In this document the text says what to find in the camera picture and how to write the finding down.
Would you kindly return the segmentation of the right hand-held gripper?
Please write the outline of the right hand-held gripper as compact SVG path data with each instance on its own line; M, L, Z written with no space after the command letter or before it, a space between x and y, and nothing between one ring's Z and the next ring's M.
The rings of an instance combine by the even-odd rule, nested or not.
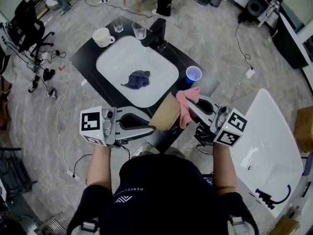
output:
M243 136L247 119L235 108L219 105L209 96L199 95L198 104L188 102L189 110L200 123L195 138L203 145L219 143L233 147Z

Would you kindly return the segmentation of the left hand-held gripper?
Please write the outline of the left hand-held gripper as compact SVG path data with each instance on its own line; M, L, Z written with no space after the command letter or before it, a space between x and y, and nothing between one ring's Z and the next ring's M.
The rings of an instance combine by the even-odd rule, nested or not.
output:
M116 126L116 120L128 116L147 122L151 120L145 112L133 106L118 109L97 106L80 112L79 133L88 142L114 148L121 147L119 141L136 140L154 133L155 127L152 126L131 128Z

